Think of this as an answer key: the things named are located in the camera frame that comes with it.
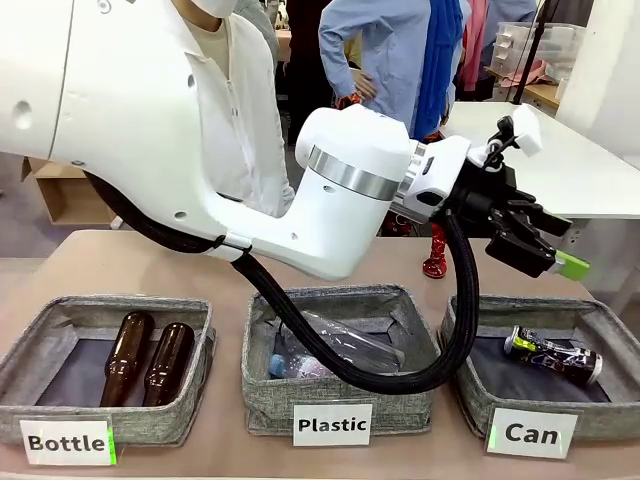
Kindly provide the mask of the white side table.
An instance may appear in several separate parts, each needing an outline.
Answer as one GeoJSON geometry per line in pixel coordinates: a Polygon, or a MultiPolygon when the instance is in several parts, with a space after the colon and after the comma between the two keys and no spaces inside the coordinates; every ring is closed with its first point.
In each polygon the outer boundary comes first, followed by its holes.
{"type": "Polygon", "coordinates": [[[532,157],[505,151],[519,190],[570,219],[640,219],[640,171],[601,146],[534,111],[543,149],[532,157]]]}

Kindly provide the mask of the blue shirt person's hand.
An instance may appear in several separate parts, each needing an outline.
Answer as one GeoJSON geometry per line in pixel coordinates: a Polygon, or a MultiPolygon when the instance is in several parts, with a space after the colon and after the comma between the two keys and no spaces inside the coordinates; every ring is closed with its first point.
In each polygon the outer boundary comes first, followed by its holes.
{"type": "Polygon", "coordinates": [[[351,74],[355,86],[354,97],[359,103],[374,99],[377,96],[377,90],[370,74],[360,69],[352,69],[351,74]]]}

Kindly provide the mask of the person in blue shirt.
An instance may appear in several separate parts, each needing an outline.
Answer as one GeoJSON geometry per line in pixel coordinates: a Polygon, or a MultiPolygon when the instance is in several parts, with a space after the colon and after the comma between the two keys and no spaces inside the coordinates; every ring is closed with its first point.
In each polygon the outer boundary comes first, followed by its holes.
{"type": "MultiPolygon", "coordinates": [[[[459,3],[465,30],[471,7],[468,0],[459,3]]],[[[377,96],[360,104],[403,122],[415,139],[414,116],[430,15],[430,0],[331,0],[322,10],[318,37],[325,75],[336,98],[359,103],[351,70],[367,72],[377,96]]],[[[454,52],[453,67],[458,69],[462,55],[463,37],[454,52]]],[[[437,130],[423,139],[435,135],[448,120],[455,101],[454,77],[447,91],[447,111],[437,130]]]]}

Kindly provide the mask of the black slanted pole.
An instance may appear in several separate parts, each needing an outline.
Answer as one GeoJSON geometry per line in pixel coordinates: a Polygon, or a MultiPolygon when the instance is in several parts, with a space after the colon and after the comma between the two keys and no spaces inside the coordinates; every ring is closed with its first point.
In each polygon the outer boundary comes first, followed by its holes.
{"type": "Polygon", "coordinates": [[[527,56],[527,60],[524,65],[524,69],[522,70],[521,78],[518,82],[515,95],[513,96],[513,99],[512,99],[512,103],[514,105],[521,104],[522,96],[523,96],[525,87],[527,85],[527,80],[529,78],[529,74],[531,72],[533,62],[535,60],[538,46],[545,30],[545,26],[548,22],[550,22],[553,19],[553,16],[556,12],[559,1],[560,0],[543,0],[541,4],[541,10],[536,16],[534,36],[533,36],[531,46],[529,48],[529,54],[527,56]]]}

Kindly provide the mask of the black crushed drink can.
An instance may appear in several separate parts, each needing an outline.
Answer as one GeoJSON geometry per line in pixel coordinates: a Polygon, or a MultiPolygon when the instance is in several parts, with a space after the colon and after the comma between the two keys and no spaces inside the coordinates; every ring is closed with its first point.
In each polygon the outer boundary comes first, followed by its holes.
{"type": "Polygon", "coordinates": [[[504,354],[552,370],[581,387],[592,385],[603,369],[602,356],[591,349],[563,346],[519,325],[504,341],[504,354]]]}

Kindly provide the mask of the white sign reading Bottle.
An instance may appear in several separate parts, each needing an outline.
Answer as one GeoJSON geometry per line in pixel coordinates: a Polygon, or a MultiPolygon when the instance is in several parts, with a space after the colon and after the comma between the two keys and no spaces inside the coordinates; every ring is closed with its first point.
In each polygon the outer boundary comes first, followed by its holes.
{"type": "Polygon", "coordinates": [[[117,454],[108,420],[19,421],[27,461],[37,466],[114,466],[117,454]]]}

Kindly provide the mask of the brown cardboard box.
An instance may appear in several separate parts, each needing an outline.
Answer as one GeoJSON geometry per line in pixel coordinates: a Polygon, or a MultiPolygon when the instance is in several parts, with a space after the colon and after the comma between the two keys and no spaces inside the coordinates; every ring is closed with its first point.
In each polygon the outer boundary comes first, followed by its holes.
{"type": "Polygon", "coordinates": [[[24,157],[21,179],[29,175],[35,180],[53,225],[111,226],[117,218],[79,168],[24,157]]]}

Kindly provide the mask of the grey fabric basket Can label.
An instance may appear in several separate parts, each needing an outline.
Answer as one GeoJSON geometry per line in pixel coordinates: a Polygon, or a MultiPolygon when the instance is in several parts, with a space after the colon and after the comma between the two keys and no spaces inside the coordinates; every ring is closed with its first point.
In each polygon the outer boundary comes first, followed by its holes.
{"type": "Polygon", "coordinates": [[[580,440],[640,440],[640,340],[595,300],[483,295],[472,352],[452,383],[467,423],[485,436],[497,408],[577,417],[580,440]],[[602,358],[590,385],[549,368],[508,358],[506,339],[517,326],[568,349],[602,358]]]}

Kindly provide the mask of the white face mask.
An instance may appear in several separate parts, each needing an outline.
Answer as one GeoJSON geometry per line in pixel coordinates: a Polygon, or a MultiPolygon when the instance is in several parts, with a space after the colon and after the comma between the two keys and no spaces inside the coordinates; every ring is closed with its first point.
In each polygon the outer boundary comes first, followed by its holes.
{"type": "Polygon", "coordinates": [[[192,0],[192,2],[210,16],[227,18],[233,13],[238,0],[192,0]]]}

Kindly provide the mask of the clear plastic storage box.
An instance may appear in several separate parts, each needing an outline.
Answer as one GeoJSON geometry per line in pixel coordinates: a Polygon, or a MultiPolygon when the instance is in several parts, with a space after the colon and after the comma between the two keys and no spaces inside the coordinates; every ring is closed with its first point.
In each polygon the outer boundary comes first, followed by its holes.
{"type": "MultiPolygon", "coordinates": [[[[537,25],[525,22],[500,22],[494,42],[490,69],[501,76],[520,71],[528,59],[537,25]]],[[[535,60],[573,64],[586,29],[581,26],[547,23],[538,43],[535,60]]]]}

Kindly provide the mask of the hanging blue scarf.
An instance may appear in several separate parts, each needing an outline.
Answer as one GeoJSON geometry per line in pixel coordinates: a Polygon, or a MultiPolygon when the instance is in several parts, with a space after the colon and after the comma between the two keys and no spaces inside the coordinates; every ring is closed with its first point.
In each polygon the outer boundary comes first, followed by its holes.
{"type": "Polygon", "coordinates": [[[455,76],[454,52],[463,37],[459,0],[430,0],[431,15],[424,51],[422,79],[414,116],[417,140],[433,134],[447,111],[448,88],[455,76]]]}

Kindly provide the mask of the white sign reading Plastic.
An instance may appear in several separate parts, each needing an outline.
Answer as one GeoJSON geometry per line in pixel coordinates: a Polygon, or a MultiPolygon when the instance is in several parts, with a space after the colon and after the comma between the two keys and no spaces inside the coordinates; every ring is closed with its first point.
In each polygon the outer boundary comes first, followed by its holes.
{"type": "Polygon", "coordinates": [[[368,446],[372,404],[295,405],[295,447],[368,446]]]}

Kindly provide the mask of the hanging pink garment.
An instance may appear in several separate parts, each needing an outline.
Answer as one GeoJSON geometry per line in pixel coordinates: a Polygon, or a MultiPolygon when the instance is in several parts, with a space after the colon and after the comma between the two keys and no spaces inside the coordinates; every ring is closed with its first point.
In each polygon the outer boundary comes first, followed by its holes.
{"type": "Polygon", "coordinates": [[[465,58],[459,72],[460,87],[473,91],[479,77],[489,0],[469,0],[471,14],[467,21],[463,46],[465,58]]]}

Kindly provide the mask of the brown glass bottle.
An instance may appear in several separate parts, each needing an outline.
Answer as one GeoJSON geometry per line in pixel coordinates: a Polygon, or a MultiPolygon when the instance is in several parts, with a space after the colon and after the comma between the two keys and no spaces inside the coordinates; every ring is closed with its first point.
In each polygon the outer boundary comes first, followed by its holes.
{"type": "Polygon", "coordinates": [[[184,323],[171,323],[161,334],[144,376],[143,407],[171,403],[178,395],[194,344],[194,330],[184,323]]]}
{"type": "Polygon", "coordinates": [[[125,315],[106,360],[101,407],[121,407],[134,389],[155,328],[145,311],[125,315]]]}

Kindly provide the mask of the red crushed drink can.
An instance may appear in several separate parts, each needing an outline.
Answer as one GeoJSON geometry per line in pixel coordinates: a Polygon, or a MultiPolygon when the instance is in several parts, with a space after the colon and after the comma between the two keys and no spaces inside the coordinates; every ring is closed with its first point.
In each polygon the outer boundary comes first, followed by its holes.
{"type": "Polygon", "coordinates": [[[438,224],[432,223],[431,250],[423,262],[423,274],[431,279],[442,279],[447,273],[446,232],[438,224]]]}

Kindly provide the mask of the person in white jacket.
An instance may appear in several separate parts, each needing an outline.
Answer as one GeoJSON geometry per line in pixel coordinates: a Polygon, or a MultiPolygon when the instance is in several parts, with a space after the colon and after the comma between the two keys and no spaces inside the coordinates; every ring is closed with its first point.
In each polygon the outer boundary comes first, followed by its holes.
{"type": "Polygon", "coordinates": [[[202,155],[213,189],[273,217],[286,213],[289,184],[274,58],[263,33],[236,13],[216,18],[192,0],[164,0],[192,68],[202,155]]]}

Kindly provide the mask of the white sign reading Can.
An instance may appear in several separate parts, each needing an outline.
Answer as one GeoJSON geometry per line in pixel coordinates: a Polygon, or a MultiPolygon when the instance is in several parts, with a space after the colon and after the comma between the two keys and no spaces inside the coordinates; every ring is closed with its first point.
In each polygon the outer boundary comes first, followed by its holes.
{"type": "Polygon", "coordinates": [[[496,408],[486,436],[488,454],[565,460],[579,416],[496,408]]]}

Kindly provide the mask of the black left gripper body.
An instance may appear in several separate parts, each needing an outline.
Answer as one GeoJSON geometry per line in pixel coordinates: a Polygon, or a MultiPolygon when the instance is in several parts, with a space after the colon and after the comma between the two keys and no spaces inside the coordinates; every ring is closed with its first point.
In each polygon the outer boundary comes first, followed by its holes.
{"type": "Polygon", "coordinates": [[[515,170],[505,164],[497,172],[466,160],[444,209],[475,222],[485,221],[492,208],[503,208],[516,198],[515,170]]]}

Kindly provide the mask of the person in dark clothes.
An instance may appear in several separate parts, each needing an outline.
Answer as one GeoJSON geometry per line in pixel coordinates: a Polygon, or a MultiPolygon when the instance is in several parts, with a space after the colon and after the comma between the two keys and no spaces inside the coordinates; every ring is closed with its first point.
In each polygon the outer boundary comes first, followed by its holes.
{"type": "Polygon", "coordinates": [[[291,32],[290,61],[286,70],[289,82],[289,145],[296,143],[302,125],[314,110],[331,106],[333,90],[324,72],[318,37],[322,10],[330,1],[287,0],[291,32]]]}

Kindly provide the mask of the grey fabric basket Bottle label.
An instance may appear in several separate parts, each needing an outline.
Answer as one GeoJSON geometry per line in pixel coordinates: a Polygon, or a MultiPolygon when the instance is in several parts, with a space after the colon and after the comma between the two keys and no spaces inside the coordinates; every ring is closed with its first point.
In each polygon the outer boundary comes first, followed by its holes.
{"type": "Polygon", "coordinates": [[[0,357],[0,441],[22,440],[20,420],[106,420],[119,444],[180,446],[201,404],[216,344],[212,307],[199,299],[144,295],[71,295],[49,301],[0,357]],[[158,341],[180,322],[195,333],[186,370],[174,400],[142,404],[136,382],[126,405],[103,407],[104,365],[125,315],[149,313],[158,341]]]}

